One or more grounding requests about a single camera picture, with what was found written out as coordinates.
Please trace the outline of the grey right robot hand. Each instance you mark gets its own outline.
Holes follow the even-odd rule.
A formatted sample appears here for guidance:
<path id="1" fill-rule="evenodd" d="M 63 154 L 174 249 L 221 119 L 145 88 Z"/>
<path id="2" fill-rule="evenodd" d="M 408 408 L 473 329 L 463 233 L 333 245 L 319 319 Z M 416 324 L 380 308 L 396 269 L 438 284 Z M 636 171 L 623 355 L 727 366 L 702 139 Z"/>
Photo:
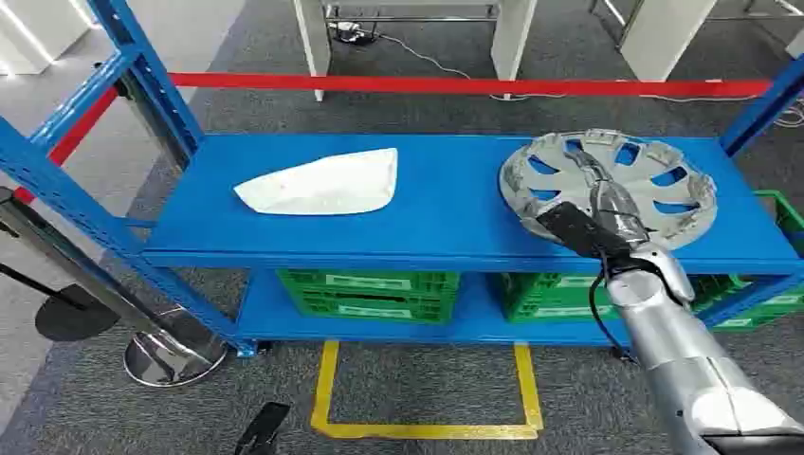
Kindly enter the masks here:
<path id="1" fill-rule="evenodd" d="M 576 164 L 584 172 L 590 189 L 590 205 L 595 221 L 623 238 L 631 248 L 647 243 L 649 232 L 630 193 L 587 152 L 576 152 Z"/>

